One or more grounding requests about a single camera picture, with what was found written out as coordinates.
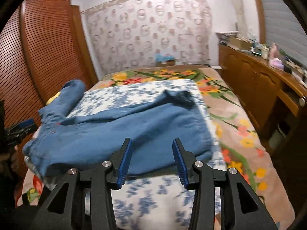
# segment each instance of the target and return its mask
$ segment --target blue cloth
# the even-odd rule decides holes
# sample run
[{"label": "blue cloth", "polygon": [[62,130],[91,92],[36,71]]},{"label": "blue cloth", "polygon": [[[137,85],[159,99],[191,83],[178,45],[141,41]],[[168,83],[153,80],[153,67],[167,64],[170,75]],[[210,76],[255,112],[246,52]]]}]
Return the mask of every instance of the blue cloth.
[{"label": "blue cloth", "polygon": [[66,118],[81,100],[80,80],[64,85],[51,104],[39,110],[41,129],[23,153],[42,176],[76,167],[85,170],[108,160],[126,137],[133,141],[128,174],[142,174],[174,164],[172,141],[180,138],[198,159],[209,160],[213,145],[207,125],[191,94],[164,91],[156,101]]}]

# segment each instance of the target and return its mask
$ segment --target floral blanket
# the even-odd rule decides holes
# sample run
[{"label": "floral blanket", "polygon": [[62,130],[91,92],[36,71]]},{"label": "floral blanket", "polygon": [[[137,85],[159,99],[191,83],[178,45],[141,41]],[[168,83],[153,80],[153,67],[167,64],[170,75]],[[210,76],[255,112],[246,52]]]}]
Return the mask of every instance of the floral blanket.
[{"label": "floral blanket", "polygon": [[[227,166],[235,167],[248,181],[265,204],[278,229],[287,229],[295,216],[283,184],[238,98],[215,70],[202,66],[173,66],[164,69],[151,68],[120,72],[105,76],[92,90],[174,79],[192,79],[196,82],[216,126],[216,135],[219,137]],[[31,197],[33,193],[39,194],[39,181],[33,179],[33,186],[28,188],[28,197]],[[185,212],[178,211],[177,214],[179,222],[188,223],[189,218],[186,217]]]}]

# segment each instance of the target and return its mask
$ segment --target brown box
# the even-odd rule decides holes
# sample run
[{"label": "brown box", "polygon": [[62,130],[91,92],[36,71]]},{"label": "brown box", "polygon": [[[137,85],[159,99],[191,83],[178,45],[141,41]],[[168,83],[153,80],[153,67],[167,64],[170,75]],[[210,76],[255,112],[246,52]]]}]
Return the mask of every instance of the brown box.
[{"label": "brown box", "polygon": [[230,36],[228,44],[234,47],[237,47],[239,49],[244,49],[244,50],[251,50],[251,47],[253,46],[252,41],[247,40],[247,39],[243,40],[235,36]]},{"label": "brown box", "polygon": [[175,60],[168,60],[163,64],[161,61],[156,62],[156,67],[170,67],[175,65]]}]

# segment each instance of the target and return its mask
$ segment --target wardrobe door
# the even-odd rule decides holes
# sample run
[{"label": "wardrobe door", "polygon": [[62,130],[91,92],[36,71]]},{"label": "wardrobe door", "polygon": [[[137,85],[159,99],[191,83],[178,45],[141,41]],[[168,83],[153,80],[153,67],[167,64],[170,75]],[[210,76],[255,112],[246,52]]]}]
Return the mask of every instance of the wardrobe door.
[{"label": "wardrobe door", "polygon": [[[18,8],[0,34],[0,100],[4,100],[5,127],[33,118],[40,124],[38,110],[44,104],[35,88],[21,44]],[[28,135],[18,146],[19,171],[24,177],[27,167],[23,162],[22,147],[32,137]]]},{"label": "wardrobe door", "polygon": [[46,102],[72,79],[93,84],[77,43],[70,0],[25,0],[21,35],[34,83]]}]

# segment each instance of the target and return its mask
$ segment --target silver screw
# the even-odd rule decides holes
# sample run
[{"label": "silver screw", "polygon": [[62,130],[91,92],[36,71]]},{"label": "silver screw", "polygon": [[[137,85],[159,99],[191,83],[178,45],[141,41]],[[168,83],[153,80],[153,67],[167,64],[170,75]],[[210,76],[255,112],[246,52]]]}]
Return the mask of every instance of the silver screw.
[{"label": "silver screw", "polygon": [[238,171],[235,168],[230,168],[229,172],[232,173],[232,174],[237,174]]},{"label": "silver screw", "polygon": [[202,167],[204,165],[204,163],[201,161],[196,161],[194,164],[196,167]]},{"label": "silver screw", "polygon": [[75,168],[72,168],[70,170],[68,170],[68,174],[73,175],[77,172],[77,170]]},{"label": "silver screw", "polygon": [[111,165],[111,162],[110,161],[104,161],[103,163],[102,163],[102,166],[103,167],[109,167]]}]

